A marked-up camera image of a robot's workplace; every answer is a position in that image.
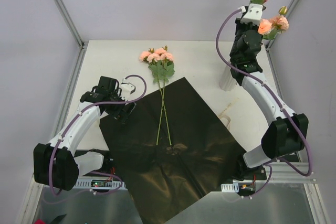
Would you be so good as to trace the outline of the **cream printed ribbon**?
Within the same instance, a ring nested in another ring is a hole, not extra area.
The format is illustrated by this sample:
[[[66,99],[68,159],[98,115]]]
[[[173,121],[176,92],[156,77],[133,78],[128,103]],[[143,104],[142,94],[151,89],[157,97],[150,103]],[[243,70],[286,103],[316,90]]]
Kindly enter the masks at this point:
[[[227,113],[238,101],[239,98],[234,98],[224,107],[223,111],[217,115],[217,117],[221,120],[221,122],[228,130],[230,130],[231,118]]]

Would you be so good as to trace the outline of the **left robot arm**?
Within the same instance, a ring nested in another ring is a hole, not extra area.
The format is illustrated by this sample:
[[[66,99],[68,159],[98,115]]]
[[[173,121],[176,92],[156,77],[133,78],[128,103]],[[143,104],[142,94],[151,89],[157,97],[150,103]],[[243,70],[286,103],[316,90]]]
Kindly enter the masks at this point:
[[[71,190],[79,177],[92,171],[99,176],[110,173],[111,164],[99,150],[89,150],[77,156],[76,151],[89,128],[106,113],[124,122],[135,103],[126,102],[136,87],[123,79],[119,82],[100,77],[98,85],[85,92],[70,121],[46,144],[37,144],[33,150],[34,180],[37,183]]]

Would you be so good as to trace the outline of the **pink rose bouquet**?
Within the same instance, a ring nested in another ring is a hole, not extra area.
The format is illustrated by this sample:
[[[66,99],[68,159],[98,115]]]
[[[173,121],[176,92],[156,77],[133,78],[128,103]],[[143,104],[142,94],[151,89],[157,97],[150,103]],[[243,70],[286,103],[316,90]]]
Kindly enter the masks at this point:
[[[147,51],[141,52],[139,60],[147,64],[149,70],[152,73],[153,83],[157,84],[161,95],[161,109],[156,137],[156,145],[159,144],[161,125],[163,118],[165,118],[167,138],[169,146],[172,147],[170,127],[165,107],[165,87],[175,74],[174,56],[168,51],[168,46],[164,46],[157,49],[150,48]]]

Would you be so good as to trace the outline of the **black wrapping paper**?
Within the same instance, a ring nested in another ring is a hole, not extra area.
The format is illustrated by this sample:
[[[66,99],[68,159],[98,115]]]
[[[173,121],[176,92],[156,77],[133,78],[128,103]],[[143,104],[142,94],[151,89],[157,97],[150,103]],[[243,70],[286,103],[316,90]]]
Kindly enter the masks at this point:
[[[185,78],[100,130],[143,223],[165,223],[230,179],[244,149]]]

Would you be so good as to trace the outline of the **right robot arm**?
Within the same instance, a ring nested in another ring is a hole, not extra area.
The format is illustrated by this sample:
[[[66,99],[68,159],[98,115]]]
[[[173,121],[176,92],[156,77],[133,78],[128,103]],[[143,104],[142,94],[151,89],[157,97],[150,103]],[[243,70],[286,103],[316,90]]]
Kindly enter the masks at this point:
[[[237,175],[248,179],[255,173],[255,167],[294,152],[308,151],[309,121],[305,114],[289,108],[269,86],[256,59],[262,40],[257,26],[243,23],[239,18],[235,24],[235,40],[229,54],[231,74],[257,103],[268,124],[260,145],[245,153],[243,162],[236,166]]]

